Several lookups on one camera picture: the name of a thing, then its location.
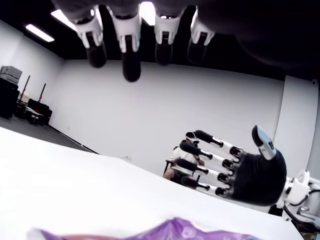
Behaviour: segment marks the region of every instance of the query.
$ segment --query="ceiling light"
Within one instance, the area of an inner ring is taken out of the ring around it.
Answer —
[[[60,9],[53,11],[51,15],[56,19],[58,19],[59,21],[61,21],[62,23],[64,23],[65,25],[67,25],[72,30],[77,32],[75,25],[68,20],[68,18],[62,13]]]
[[[39,28],[36,28],[35,26],[33,26],[32,24],[28,24],[27,26],[25,26],[25,28],[47,42],[53,42],[55,40],[48,34],[41,31]]]
[[[156,24],[156,10],[152,2],[150,1],[142,2],[139,7],[139,15],[150,26],[154,26]]]

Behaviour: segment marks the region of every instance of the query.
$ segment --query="gray floor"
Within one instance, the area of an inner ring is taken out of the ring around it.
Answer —
[[[90,152],[50,126],[35,126],[27,120],[15,116],[11,119],[0,117],[0,127],[50,143]]]

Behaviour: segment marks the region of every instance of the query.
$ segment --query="purple packaging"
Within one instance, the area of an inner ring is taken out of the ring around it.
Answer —
[[[28,234],[27,240],[110,240],[110,237],[73,235],[56,236],[41,229],[34,229],[32,234]],[[167,220],[161,225],[140,233],[136,236],[122,238],[119,240],[259,240],[248,235],[229,231],[204,232],[195,228],[189,221],[174,218]]]

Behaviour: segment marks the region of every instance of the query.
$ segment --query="black baseboard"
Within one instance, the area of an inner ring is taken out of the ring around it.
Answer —
[[[69,137],[68,135],[64,134],[63,132],[60,132],[58,129],[54,128],[53,126],[51,126],[51,125],[49,125],[49,124],[48,124],[48,126],[51,127],[52,129],[56,130],[57,132],[61,133],[62,135],[66,136],[68,139],[71,139],[72,141],[74,141],[74,142],[77,143],[78,145],[80,145],[80,146],[84,147],[85,149],[89,150],[90,152],[92,152],[92,153],[94,153],[94,154],[99,154],[99,155],[100,155],[100,153],[97,153],[96,151],[93,151],[92,149],[86,147],[85,145],[83,145],[83,144],[81,144],[80,142],[74,140],[73,138]]]

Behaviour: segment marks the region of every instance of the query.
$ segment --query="black ceiling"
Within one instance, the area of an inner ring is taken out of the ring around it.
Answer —
[[[55,8],[49,0],[1,0],[0,19],[25,36],[49,49],[66,60],[86,59],[86,51],[77,33],[51,16]],[[104,42],[109,60],[120,60],[121,52],[116,39],[112,19],[104,6],[99,7],[103,28]],[[171,64],[194,66],[188,62],[187,48],[190,39],[190,25],[195,7],[188,7],[184,12],[177,36],[174,41]],[[25,29],[33,24],[55,41],[45,42]],[[141,26],[139,54],[144,62],[155,62],[154,27],[145,22]],[[198,67],[226,70],[251,74],[272,79],[284,80],[285,72],[279,67],[259,62],[249,56],[232,35],[216,34],[208,46],[206,57]]]

